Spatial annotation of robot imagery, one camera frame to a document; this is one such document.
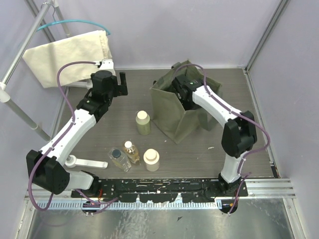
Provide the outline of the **olive green canvas bag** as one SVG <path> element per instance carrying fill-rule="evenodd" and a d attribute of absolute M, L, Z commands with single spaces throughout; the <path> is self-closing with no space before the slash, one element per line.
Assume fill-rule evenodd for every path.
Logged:
<path fill-rule="evenodd" d="M 190 80 L 203 79 L 203 74 L 191 62 L 176 63 L 150 88 L 154 124 L 172 141 L 179 144 L 197 128 L 211 131 L 218 122 L 202 108 L 186 110 L 171 82 L 173 77 L 184 75 Z"/>

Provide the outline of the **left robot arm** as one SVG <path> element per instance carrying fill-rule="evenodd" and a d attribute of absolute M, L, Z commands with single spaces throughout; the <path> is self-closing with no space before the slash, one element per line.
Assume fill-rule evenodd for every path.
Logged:
<path fill-rule="evenodd" d="M 108 111 L 112 99 L 128 95 L 125 72 L 119 77 L 110 71 L 99 70 L 91 75 L 93 87 L 77 105 L 69 122 L 39 151 L 31 150 L 26 156 L 29 174 L 28 188 L 33 184 L 55 194 L 79 189 L 88 197 L 98 195 L 99 178 L 85 171 L 67 171 L 64 165 L 73 148 L 85 133 Z"/>

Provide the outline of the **amber bottle with white cap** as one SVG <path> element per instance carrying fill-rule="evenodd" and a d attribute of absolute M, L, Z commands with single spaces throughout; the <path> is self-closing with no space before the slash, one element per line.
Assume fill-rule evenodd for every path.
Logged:
<path fill-rule="evenodd" d="M 132 164 L 140 164 L 141 161 L 139 151 L 131 141 L 127 140 L 123 143 L 123 150 Z"/>

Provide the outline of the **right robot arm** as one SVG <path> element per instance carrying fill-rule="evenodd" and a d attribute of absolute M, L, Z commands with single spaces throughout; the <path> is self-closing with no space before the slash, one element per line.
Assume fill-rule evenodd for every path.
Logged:
<path fill-rule="evenodd" d="M 187 109 L 203 108 L 222 126 L 221 145 L 225 151 L 225 162 L 217 185 L 222 195 L 232 195 L 240 185 L 242 157 L 257 142 L 254 115 L 230 106 L 204 85 L 202 79 L 190 80 L 185 75 L 178 75 L 171 85 L 183 106 Z"/>

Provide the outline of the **green bottle with beige cap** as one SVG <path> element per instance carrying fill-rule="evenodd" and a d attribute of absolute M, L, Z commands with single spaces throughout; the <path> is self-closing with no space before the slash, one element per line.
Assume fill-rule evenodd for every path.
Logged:
<path fill-rule="evenodd" d="M 150 116 L 145 111 L 139 111 L 136 116 L 138 132 L 141 135 L 148 135 L 151 132 Z"/>

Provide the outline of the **white metal clothes rack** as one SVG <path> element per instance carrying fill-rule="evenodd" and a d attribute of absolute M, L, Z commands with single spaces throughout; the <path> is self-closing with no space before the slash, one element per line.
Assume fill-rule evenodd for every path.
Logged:
<path fill-rule="evenodd" d="M 115 15 L 100 7 L 98 1 L 62 0 L 59 2 L 67 19 L 91 20 L 115 31 Z M 4 76 L 13 61 L 24 37 L 34 22 L 30 10 L 22 0 L 0 2 L 0 75 Z M 26 63 L 21 60 L 11 76 L 6 91 L 11 99 L 52 135 L 71 117 L 58 88 L 44 89 Z M 14 174 L 28 181 L 27 153 L 40 149 L 45 141 L 6 104 L 0 105 L 0 174 Z"/>

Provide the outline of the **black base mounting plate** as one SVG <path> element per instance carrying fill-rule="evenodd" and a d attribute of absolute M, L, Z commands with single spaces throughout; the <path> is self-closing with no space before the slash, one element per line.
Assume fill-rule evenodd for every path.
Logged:
<path fill-rule="evenodd" d="M 224 191 L 217 179 L 210 178 L 102 179 L 100 186 L 97 196 L 102 195 L 104 201 L 118 198 L 123 203 L 172 203 L 181 196 L 183 203 L 204 203 L 236 196 L 239 183 Z"/>

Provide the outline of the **cream canvas cloth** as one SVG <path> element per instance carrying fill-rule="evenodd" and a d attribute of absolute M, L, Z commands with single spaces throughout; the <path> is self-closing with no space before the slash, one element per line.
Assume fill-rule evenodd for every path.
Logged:
<path fill-rule="evenodd" d="M 59 69 L 71 62 L 111 59 L 107 34 L 96 30 L 27 49 L 23 60 L 44 88 L 57 87 Z"/>

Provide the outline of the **clear bottle with dark cap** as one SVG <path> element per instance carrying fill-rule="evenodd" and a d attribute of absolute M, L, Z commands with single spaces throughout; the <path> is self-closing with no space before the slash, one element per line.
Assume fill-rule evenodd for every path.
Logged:
<path fill-rule="evenodd" d="M 109 158 L 112 160 L 112 162 L 120 169 L 122 169 L 124 172 L 128 172 L 131 168 L 131 163 L 127 157 L 127 155 L 122 152 L 121 150 L 113 147 L 109 153 Z"/>

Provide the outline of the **cream bottle with beige cap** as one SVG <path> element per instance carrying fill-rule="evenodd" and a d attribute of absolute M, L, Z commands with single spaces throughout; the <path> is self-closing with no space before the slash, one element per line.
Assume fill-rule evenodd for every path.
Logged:
<path fill-rule="evenodd" d="M 155 172 L 160 167 L 160 155 L 155 149 L 148 149 L 143 155 L 143 160 L 148 171 Z"/>

